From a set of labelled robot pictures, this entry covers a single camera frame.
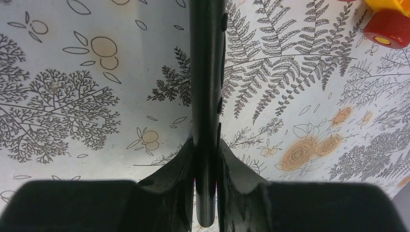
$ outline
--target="red and yellow toy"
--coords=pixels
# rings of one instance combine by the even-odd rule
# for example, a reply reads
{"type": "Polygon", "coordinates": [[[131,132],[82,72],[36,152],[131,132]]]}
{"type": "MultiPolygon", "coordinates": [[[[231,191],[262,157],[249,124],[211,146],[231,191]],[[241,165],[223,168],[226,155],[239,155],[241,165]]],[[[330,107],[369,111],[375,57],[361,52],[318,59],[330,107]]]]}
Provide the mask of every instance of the red and yellow toy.
{"type": "Polygon", "coordinates": [[[407,47],[410,44],[410,0],[365,1],[375,13],[363,29],[363,34],[385,47],[407,47]]]}

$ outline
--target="red toy wheel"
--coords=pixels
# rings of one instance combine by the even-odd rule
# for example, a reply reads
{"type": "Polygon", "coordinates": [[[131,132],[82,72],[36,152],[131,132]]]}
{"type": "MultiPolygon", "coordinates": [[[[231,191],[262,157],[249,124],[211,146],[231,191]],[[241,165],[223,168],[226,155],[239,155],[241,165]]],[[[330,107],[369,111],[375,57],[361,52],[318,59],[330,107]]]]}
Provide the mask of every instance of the red toy wheel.
{"type": "Polygon", "coordinates": [[[373,15],[363,34],[382,46],[401,49],[410,43],[410,18],[395,10],[382,10],[373,15]]]}

